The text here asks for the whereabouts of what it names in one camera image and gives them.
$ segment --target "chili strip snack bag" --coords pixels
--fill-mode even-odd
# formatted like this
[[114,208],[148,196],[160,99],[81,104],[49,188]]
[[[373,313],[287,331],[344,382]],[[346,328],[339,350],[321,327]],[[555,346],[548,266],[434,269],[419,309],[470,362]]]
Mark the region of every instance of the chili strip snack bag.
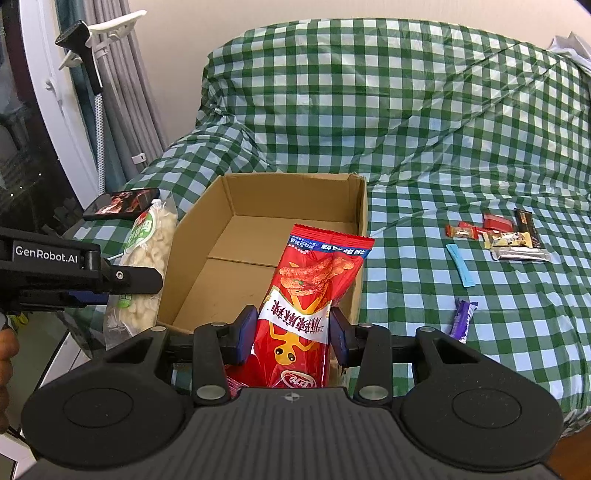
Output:
[[226,370],[233,393],[242,385],[326,386],[329,311],[373,245],[372,238],[294,225],[259,313],[254,355]]

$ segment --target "circular pad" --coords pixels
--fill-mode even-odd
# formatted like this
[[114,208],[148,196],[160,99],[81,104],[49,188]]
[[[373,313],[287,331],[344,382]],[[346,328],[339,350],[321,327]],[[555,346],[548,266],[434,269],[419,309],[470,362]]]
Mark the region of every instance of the circular pad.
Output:
[[556,400],[502,367],[445,365],[402,401],[400,418],[431,456],[477,471],[541,461],[562,431]]
[[460,420],[484,429],[500,429],[521,415],[519,402],[500,390],[475,388],[453,399],[453,411]]
[[119,423],[133,406],[132,398],[121,390],[91,388],[72,395],[64,405],[64,414],[80,427],[96,429]]
[[40,388],[22,410],[32,450],[71,468],[104,469],[160,450],[179,431],[176,392],[141,369],[73,371]]

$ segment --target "human hand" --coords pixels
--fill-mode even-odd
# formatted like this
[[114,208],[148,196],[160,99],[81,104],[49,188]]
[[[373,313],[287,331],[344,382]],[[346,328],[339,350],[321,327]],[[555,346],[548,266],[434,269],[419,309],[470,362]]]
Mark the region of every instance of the human hand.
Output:
[[0,433],[8,430],[8,417],[5,410],[9,397],[6,384],[12,377],[10,359],[18,353],[18,338],[10,328],[0,331]]

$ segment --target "green checkered bedsheet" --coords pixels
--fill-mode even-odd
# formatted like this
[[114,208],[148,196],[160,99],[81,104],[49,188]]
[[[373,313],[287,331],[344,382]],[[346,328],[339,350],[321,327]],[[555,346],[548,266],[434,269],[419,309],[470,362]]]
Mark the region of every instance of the green checkered bedsheet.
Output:
[[[564,57],[456,25],[259,28],[210,55],[195,130],[127,187],[172,192],[182,215],[229,171],[365,176],[376,244],[359,321],[447,332],[454,299],[477,301],[467,344],[548,389],[572,432],[591,419],[586,82]],[[444,226],[515,207],[534,213],[552,263],[495,262],[457,240],[477,284],[463,288]],[[88,222],[76,236],[109,256],[128,228]],[[85,313],[79,325],[99,340],[100,313]],[[411,388],[407,365],[394,382]]]

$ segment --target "lay's logo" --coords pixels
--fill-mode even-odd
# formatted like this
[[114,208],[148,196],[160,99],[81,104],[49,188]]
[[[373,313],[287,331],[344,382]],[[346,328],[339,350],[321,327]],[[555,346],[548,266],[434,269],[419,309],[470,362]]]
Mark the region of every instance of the lay's logo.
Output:
[[302,372],[283,370],[281,372],[281,379],[290,388],[316,388],[316,380]]

